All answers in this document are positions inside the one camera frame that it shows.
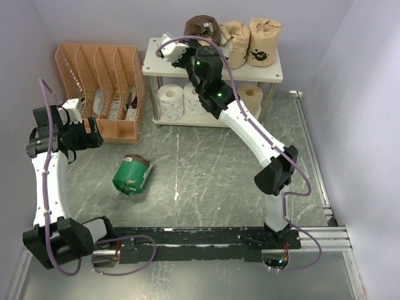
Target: white toilet paper roll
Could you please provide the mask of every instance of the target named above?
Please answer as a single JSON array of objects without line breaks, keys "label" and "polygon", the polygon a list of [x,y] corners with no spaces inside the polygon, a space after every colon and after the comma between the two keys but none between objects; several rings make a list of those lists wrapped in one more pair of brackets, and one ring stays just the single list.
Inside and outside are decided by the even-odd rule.
[{"label": "white toilet paper roll", "polygon": [[186,84],[183,88],[183,103],[185,114],[196,117],[206,113],[199,101],[199,95],[194,91],[191,83]]},{"label": "white toilet paper roll", "polygon": [[183,90],[176,84],[166,84],[157,92],[161,112],[169,120],[178,120],[183,115]]}]

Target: black metal base plate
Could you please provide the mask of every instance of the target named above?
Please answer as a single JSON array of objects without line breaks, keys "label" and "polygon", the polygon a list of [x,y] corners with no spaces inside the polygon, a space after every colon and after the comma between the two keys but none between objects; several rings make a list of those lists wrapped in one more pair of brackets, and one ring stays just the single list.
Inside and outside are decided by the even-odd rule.
[{"label": "black metal base plate", "polygon": [[[214,259],[243,259],[261,262],[263,249],[284,249],[287,242],[291,249],[301,247],[299,233],[290,230],[280,241],[267,234],[264,227],[115,227],[118,237],[143,234],[157,244],[153,261],[190,261]],[[121,243],[121,264],[148,261],[153,245],[145,239]]]}]

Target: orange plastic organizer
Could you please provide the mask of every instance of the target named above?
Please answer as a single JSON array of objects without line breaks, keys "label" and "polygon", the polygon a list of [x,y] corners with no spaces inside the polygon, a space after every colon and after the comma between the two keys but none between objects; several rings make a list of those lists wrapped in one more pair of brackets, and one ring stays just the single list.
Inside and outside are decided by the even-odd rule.
[{"label": "orange plastic organizer", "polygon": [[[56,52],[56,61],[68,99],[85,97],[81,115],[87,130],[89,130],[87,118],[94,115],[94,95],[100,88],[103,105],[97,125],[104,142],[136,143],[146,99],[137,48],[63,43]],[[135,120],[127,121],[124,100],[131,86],[136,87],[137,110]],[[121,98],[121,105],[117,120],[108,120],[111,103],[118,96]]]}]

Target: marble-patterned floor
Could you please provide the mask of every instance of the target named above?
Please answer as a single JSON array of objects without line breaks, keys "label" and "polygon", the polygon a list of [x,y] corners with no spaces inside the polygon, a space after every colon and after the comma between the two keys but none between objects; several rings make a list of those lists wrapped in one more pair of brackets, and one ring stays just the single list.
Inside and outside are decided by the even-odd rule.
[{"label": "marble-patterned floor", "polygon": [[[83,222],[106,215],[114,226],[263,224],[264,198],[253,181],[261,167],[234,132],[208,127],[156,129],[151,119],[147,101],[136,145],[103,144],[77,154],[67,173],[73,217]],[[283,143],[297,147],[298,163],[311,180],[309,197],[289,198],[289,217],[300,226],[326,226],[301,121],[289,93],[275,93],[264,125]],[[125,154],[140,154],[154,164],[141,195],[126,196],[112,184]],[[297,173],[291,189],[306,190]]]}]

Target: green can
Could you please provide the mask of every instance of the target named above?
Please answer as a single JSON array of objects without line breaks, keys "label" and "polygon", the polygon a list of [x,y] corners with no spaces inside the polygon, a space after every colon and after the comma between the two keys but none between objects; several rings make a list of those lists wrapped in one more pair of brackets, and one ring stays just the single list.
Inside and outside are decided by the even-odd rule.
[{"label": "green can", "polygon": [[112,180],[115,188],[127,195],[141,194],[153,165],[142,156],[127,154]]}]

